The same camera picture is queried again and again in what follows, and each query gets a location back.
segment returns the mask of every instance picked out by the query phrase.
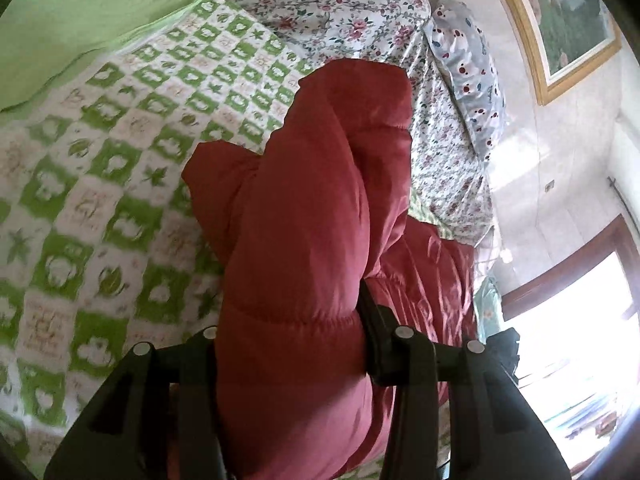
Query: picture frame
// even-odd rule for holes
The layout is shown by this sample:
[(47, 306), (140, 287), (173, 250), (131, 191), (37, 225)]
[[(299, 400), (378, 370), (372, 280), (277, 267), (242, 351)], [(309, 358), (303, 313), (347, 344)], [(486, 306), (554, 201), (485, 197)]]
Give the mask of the picture frame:
[(602, 0), (503, 0), (520, 35), (538, 104), (561, 96), (622, 47)]

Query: red jacket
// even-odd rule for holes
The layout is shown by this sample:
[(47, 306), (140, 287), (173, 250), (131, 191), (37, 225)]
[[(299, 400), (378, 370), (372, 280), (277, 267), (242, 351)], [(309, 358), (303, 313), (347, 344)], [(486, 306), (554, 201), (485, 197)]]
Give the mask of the red jacket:
[(393, 390), (365, 374), (362, 277), (434, 341), (475, 332), (473, 249), (407, 216), (411, 92), (399, 68), (331, 62), (263, 156), (207, 142), (182, 174), (226, 267), (218, 409), (241, 479), (328, 480), (384, 451)]

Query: polka dot pillow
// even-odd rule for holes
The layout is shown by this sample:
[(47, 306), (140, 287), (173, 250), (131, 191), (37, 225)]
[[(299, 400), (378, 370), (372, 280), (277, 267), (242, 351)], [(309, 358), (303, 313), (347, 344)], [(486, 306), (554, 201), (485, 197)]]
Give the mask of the polka dot pillow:
[(478, 156), (488, 162), (504, 130), (505, 101), (482, 28), (458, 0), (440, 0), (425, 25)]

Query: wooden picture frame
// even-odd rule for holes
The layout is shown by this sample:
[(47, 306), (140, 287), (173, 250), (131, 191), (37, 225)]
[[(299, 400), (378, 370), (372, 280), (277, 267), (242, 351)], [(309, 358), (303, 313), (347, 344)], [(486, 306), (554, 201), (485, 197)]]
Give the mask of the wooden picture frame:
[[(533, 7), (536, 1), (538, 2), (538, 8), (534, 9)], [(548, 0), (548, 2), (542, 0), (542, 3), (541, 0), (503, 0), (520, 35), (520, 44), (529, 65), (536, 91), (536, 99), (539, 105), (544, 106), (561, 96), (569, 88), (578, 84), (594, 72), (594, 70), (607, 62), (622, 47), (621, 33), (618, 26), (608, 10), (604, 7), (602, 1), (598, 1), (601, 13), (599, 19), (602, 22), (603, 30), (599, 31), (594, 28), (587, 28), (586, 30), (593, 30), (594, 35), (602, 32), (606, 38), (595, 47), (591, 47), (581, 54), (580, 49), (575, 48), (574, 45), (572, 53), (573, 59), (569, 59), (563, 52), (565, 57), (560, 57), (559, 64), (562, 65), (562, 62), (567, 63), (565, 66), (562, 66), (562, 68), (559, 68), (558, 65), (551, 67), (551, 56), (547, 52), (544, 43), (541, 20), (545, 19), (544, 25), (547, 25), (547, 22), (552, 20), (551, 15), (553, 14), (556, 23), (558, 23), (558, 19), (555, 16), (556, 14), (562, 13), (568, 15), (568, 11), (567, 14), (564, 13), (567, 7), (570, 8), (570, 6), (579, 4), (583, 6), (587, 5), (586, 0), (573, 0), (570, 4), (567, 4), (567, 0)], [(594, 0), (590, 0), (592, 9), (593, 3)], [(541, 10), (540, 7), (553, 10), (548, 10), (545, 14), (544, 10)], [(593, 20), (597, 19), (598, 18), (592, 16), (589, 23), (593, 23)]]

